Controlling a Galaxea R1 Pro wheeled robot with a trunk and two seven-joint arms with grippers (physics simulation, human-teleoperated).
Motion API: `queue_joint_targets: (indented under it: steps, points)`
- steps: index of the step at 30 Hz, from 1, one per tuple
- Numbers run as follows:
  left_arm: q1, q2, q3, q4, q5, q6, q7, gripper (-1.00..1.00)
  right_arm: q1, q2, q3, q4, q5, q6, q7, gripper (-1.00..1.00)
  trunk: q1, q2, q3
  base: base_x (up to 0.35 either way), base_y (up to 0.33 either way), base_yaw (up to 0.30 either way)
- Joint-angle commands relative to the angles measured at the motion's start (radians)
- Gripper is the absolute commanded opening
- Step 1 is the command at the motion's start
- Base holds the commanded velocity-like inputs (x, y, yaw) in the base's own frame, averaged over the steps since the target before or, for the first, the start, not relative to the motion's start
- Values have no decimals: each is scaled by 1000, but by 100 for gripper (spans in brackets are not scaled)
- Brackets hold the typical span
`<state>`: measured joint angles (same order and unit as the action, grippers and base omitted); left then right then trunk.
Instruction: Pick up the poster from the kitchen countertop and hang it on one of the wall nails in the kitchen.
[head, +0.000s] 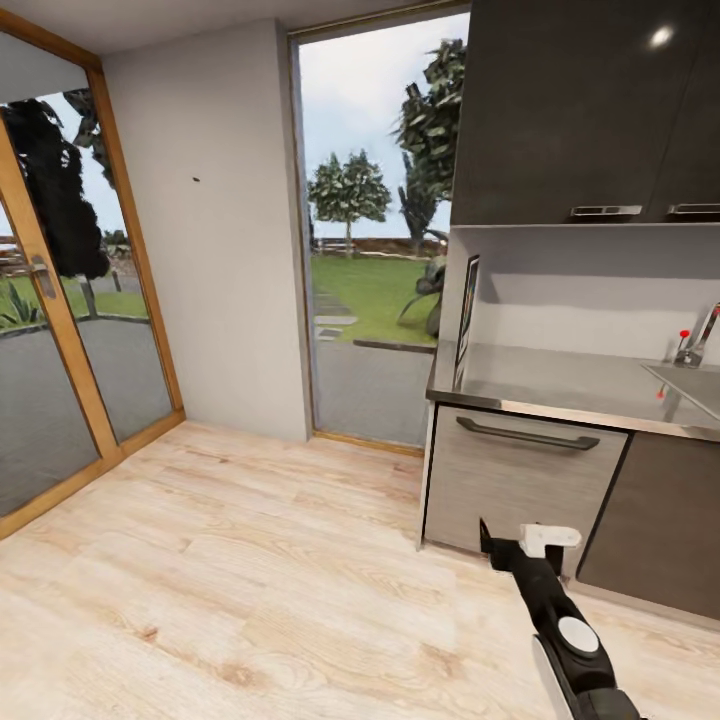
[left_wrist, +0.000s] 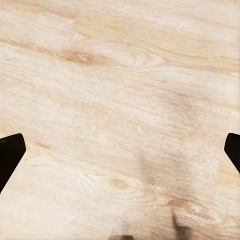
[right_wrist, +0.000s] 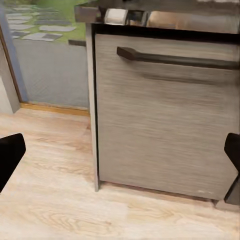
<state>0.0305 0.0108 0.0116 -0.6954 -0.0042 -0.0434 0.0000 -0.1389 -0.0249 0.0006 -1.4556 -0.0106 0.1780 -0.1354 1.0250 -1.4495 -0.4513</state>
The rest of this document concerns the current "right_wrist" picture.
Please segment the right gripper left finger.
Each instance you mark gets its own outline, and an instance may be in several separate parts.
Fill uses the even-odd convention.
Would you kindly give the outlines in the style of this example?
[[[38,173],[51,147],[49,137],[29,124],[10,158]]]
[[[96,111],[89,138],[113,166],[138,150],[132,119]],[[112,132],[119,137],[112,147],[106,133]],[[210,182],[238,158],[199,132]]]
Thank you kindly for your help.
[[[0,193],[26,152],[21,133],[0,139]]]

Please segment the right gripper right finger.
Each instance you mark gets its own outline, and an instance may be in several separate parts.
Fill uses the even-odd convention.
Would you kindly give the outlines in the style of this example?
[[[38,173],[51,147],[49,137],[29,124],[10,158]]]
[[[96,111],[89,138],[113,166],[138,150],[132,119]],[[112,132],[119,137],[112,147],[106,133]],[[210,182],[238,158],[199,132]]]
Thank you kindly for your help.
[[[231,132],[228,133],[225,140],[224,152],[228,155],[240,174],[240,135]]]

